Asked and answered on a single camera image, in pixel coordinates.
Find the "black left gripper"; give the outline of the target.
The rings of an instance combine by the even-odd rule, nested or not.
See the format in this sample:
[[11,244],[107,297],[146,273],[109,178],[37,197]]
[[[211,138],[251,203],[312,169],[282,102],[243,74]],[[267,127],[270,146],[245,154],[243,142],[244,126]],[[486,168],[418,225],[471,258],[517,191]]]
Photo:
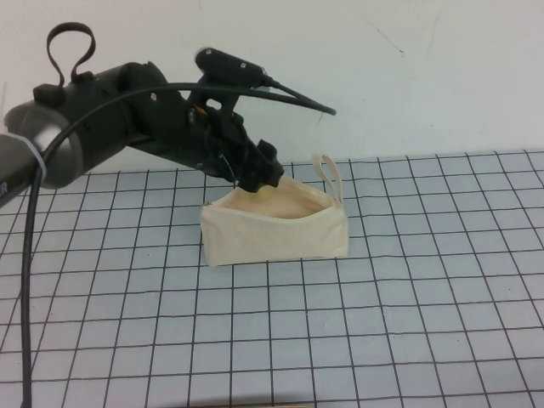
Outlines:
[[141,93],[125,100],[130,145],[154,156],[205,174],[239,182],[247,192],[278,185],[284,168],[277,149],[247,136],[243,118],[234,113],[236,95],[220,95],[226,105],[206,105],[210,96],[192,91],[185,99],[178,90]]

